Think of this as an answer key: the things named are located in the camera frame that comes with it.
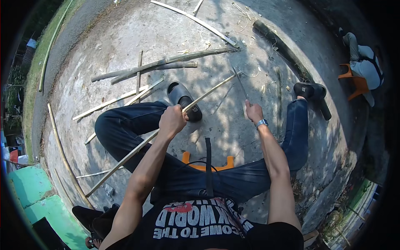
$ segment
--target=orange plastic stool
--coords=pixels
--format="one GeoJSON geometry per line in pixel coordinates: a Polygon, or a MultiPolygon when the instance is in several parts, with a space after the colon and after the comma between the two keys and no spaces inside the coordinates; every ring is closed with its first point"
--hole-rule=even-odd
{"type": "Polygon", "coordinates": [[[340,64],[340,65],[341,66],[346,65],[348,68],[348,72],[345,74],[339,75],[338,79],[352,78],[354,85],[356,86],[356,91],[347,98],[348,101],[350,101],[351,99],[353,99],[356,96],[359,96],[364,93],[368,93],[370,91],[365,78],[359,77],[359,76],[353,76],[353,73],[350,68],[350,64],[340,64]]]}
{"type": "MultiPolygon", "coordinates": [[[[182,155],[182,162],[185,164],[189,163],[189,157],[190,157],[190,153],[188,151],[185,151],[182,155]]],[[[226,166],[223,167],[215,167],[217,171],[221,171],[221,170],[225,170],[225,169],[229,169],[229,168],[233,168],[233,156],[228,156],[226,158],[227,164],[226,166]]],[[[191,166],[192,168],[195,168],[197,170],[201,170],[201,171],[206,171],[206,166],[199,166],[199,165],[194,165],[194,164],[190,164],[189,166],[191,166]]]]}

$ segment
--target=green bamboo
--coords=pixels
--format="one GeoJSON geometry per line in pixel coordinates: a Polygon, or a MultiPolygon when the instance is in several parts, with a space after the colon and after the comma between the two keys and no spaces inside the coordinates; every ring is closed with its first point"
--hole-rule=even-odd
{"type": "Polygon", "coordinates": [[[60,21],[58,22],[58,25],[57,25],[57,27],[56,27],[56,30],[54,31],[53,37],[52,37],[51,40],[50,40],[49,47],[47,48],[47,53],[46,53],[46,56],[44,57],[44,62],[43,62],[43,66],[42,66],[42,73],[41,73],[41,75],[40,75],[39,92],[42,92],[42,90],[43,90],[44,73],[45,73],[45,71],[46,71],[47,60],[49,59],[49,54],[50,54],[51,46],[53,45],[53,42],[54,42],[54,40],[56,39],[58,32],[60,31],[60,27],[61,27],[62,21],[64,20],[65,15],[67,14],[67,11],[68,11],[68,9],[70,8],[70,6],[71,6],[71,4],[72,4],[72,1],[73,1],[73,0],[71,0],[70,4],[67,6],[67,8],[66,8],[65,11],[64,11],[64,14],[61,16],[61,19],[60,19],[60,21]]]}

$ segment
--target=metal watch band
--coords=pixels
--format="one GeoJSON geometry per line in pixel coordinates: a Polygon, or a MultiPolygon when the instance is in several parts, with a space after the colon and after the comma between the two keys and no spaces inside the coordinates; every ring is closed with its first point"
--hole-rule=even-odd
{"type": "Polygon", "coordinates": [[[258,129],[258,126],[260,126],[261,124],[265,124],[268,126],[268,122],[265,119],[260,120],[259,122],[257,122],[256,124],[256,129],[258,129]]]}

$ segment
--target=slide sandal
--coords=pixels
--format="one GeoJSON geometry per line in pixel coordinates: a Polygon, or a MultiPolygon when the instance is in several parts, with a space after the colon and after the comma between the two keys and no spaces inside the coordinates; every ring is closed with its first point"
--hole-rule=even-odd
{"type": "MultiPolygon", "coordinates": [[[[182,83],[177,81],[170,83],[167,88],[167,95],[174,105],[180,104],[182,108],[185,108],[194,101],[188,89],[182,83]]],[[[203,117],[201,110],[199,106],[197,106],[197,104],[191,110],[188,110],[187,114],[189,117],[189,121],[191,122],[198,122],[203,117]]]]}

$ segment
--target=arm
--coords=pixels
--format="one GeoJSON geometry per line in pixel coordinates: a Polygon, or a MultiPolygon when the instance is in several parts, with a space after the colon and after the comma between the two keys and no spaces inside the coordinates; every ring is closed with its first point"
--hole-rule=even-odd
{"type": "Polygon", "coordinates": [[[129,178],[122,204],[100,250],[107,249],[115,242],[133,233],[139,224],[142,219],[143,203],[154,187],[169,143],[186,125],[185,116],[186,113],[182,113],[179,104],[168,107],[161,116],[160,131],[156,140],[129,178]]]}
{"type": "MultiPolygon", "coordinates": [[[[248,100],[246,100],[246,113],[254,124],[264,118],[261,106],[258,104],[250,106],[248,100]]],[[[300,222],[294,213],[294,196],[285,153],[268,126],[265,124],[260,125],[258,133],[265,164],[271,178],[268,224],[286,222],[295,226],[301,232],[300,222]]]]}

